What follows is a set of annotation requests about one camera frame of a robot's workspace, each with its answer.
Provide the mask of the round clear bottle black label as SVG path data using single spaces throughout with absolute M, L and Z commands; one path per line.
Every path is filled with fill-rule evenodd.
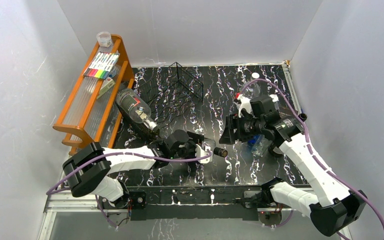
M 131 88 L 121 90 L 116 96 L 116 105 L 123 115 L 141 131 L 158 134 L 159 125 L 152 118 L 150 106 Z

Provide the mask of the square clear bottle black cap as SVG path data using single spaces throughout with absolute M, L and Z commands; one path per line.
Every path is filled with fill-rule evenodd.
M 225 158 L 228 156 L 228 151 L 224 148 L 218 147 L 214 139 L 205 138 L 201 144 L 203 150 L 208 153 L 212 153 L 214 156 Z

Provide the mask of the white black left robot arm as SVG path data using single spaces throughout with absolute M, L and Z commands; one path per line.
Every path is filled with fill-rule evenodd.
M 130 170 L 151 170 L 170 162 L 212 161 L 214 140 L 190 131 L 175 130 L 168 137 L 157 137 L 138 148 L 115 149 L 92 142 L 69 158 L 63 165 L 71 195 L 75 198 L 93 194 L 117 208 L 129 203 L 126 184 L 110 175 Z

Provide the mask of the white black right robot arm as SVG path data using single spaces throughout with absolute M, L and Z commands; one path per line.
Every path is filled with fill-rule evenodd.
M 327 237 L 360 217 L 366 206 L 366 194 L 334 178 L 327 164 L 312 149 L 304 128 L 305 114 L 281 116 L 270 95 L 250 99 L 238 94 L 234 103 L 238 112 L 226 118 L 219 143 L 233 145 L 263 135 L 271 141 L 271 148 L 279 149 L 292 160 L 312 188 L 312 192 L 306 192 L 276 177 L 264 183 L 260 193 L 246 197 L 247 204 L 287 205 L 309 217 L 315 228 Z

